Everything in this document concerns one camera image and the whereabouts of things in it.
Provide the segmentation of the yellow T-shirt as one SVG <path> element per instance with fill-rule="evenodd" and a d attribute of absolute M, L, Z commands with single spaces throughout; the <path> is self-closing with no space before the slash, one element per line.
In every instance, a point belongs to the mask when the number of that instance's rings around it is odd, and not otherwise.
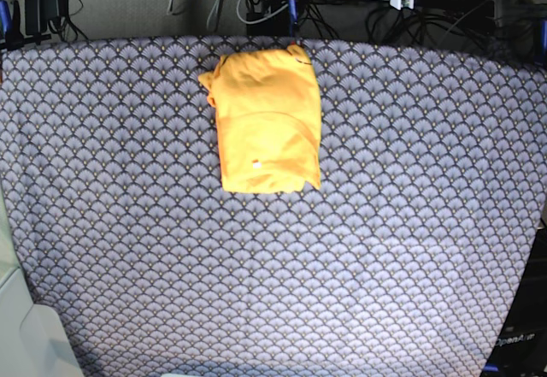
<path fill-rule="evenodd" d="M 302 47 L 222 56 L 198 81 L 215 109 L 224 191 L 321 187 L 320 88 Z"/>

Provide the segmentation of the blue fan-patterned tablecloth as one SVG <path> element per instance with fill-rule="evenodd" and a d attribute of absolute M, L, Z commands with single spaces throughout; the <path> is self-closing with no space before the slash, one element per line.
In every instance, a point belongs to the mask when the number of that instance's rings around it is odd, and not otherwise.
<path fill-rule="evenodd" d="M 477 376 L 546 200 L 546 73 L 306 40 L 321 188 L 230 194 L 200 73 L 276 38 L 2 58 L 1 182 L 32 298 L 88 376 Z"/>

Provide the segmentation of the white plastic bin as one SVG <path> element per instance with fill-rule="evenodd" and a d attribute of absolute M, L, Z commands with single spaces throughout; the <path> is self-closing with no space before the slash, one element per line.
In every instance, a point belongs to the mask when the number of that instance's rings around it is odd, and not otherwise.
<path fill-rule="evenodd" d="M 1 375 L 81 376 L 58 314 L 34 303 L 1 211 Z"/>

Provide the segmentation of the black OpenArm box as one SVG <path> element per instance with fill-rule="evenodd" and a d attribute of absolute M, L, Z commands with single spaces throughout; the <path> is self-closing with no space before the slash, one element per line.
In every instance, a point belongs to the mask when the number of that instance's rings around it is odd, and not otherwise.
<path fill-rule="evenodd" d="M 546 375 L 546 230 L 536 234 L 515 299 L 483 376 Z"/>

